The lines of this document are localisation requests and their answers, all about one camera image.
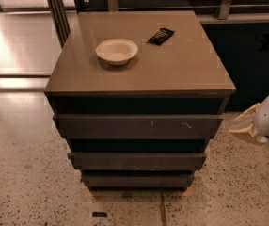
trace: dresser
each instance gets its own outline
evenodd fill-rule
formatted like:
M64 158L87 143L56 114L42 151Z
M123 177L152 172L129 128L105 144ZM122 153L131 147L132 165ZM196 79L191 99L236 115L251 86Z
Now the dresser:
M147 43L162 27L175 34ZM138 53L113 67L95 50L118 38ZM134 11L79 13L44 92L90 189L185 189L234 91L193 11Z

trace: brown tabletop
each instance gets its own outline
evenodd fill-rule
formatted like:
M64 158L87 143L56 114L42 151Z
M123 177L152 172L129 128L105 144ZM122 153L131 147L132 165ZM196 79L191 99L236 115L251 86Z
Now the brown tabletop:
M162 46L147 43L161 27ZM137 55L112 67L96 55L104 40L123 38ZM46 94L225 93L235 87L193 11L85 12L78 15Z

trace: white bowl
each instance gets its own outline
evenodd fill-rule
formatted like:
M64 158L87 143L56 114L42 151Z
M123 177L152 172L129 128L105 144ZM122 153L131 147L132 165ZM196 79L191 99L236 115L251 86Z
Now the white bowl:
M137 53L134 42L125 39L106 40L96 49L98 57L111 65L123 65Z

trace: bowl rim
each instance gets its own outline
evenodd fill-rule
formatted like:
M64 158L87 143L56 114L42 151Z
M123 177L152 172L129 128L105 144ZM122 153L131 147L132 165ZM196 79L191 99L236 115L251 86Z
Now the bowl rim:
M104 57L102 55L102 52L100 52L100 48L107 44L108 42L111 42L111 41L123 41L125 43L128 43L128 44L131 44L133 47L134 47L134 51L132 53L130 53L127 57L125 57L124 59L122 60L112 60L112 59L108 59L106 57ZM135 42L131 41L131 40L126 40L126 39L110 39L110 40L105 40L103 41L102 43L100 43L97 48L96 48L96 54L98 57L100 57L101 59L105 60L105 61L112 61L112 62L120 62L120 61L125 61L125 60L128 60L128 59L131 59L132 57L134 57L136 54L137 54L137 51L138 51L138 47L136 45Z

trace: speckled floor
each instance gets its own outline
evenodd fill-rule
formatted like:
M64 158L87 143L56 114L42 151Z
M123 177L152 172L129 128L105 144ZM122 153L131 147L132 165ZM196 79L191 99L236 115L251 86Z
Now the speckled floor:
M269 144L230 135L236 115L224 115L187 192L90 193L67 158L44 95L0 92L0 225L267 226Z

